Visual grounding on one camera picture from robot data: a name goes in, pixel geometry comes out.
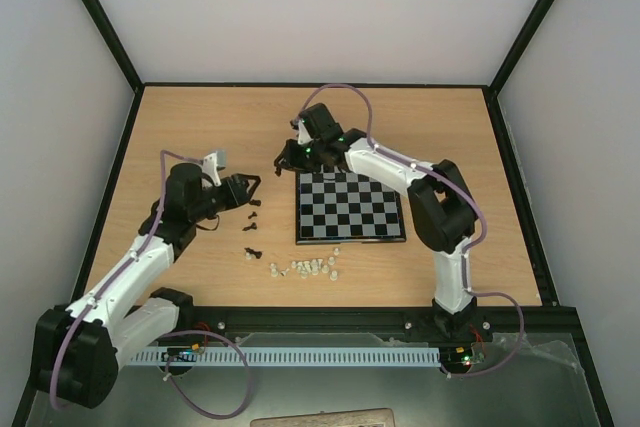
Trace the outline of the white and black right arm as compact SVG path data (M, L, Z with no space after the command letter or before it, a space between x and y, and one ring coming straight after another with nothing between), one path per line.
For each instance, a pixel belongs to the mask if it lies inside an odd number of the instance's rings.
M434 253L433 323L443 337L460 337L470 328L477 306L470 274L472 236L477 224L486 232L486 220L457 165L419 161L383 146L369 131L345 131L323 103L302 110L292 127L296 137L285 142L274 160L277 175L339 168L408 199L414 230Z

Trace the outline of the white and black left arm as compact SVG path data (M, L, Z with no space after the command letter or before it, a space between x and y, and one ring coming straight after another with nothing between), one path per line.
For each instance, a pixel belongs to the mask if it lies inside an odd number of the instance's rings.
M29 383L51 402L97 407L132 357L189 324L189 294L158 289L141 307L134 304L180 258L201 222L248 204L261 182L242 173L220 178L194 163L178 163L161 178L160 196L119 262L81 298L47 310L36 324Z

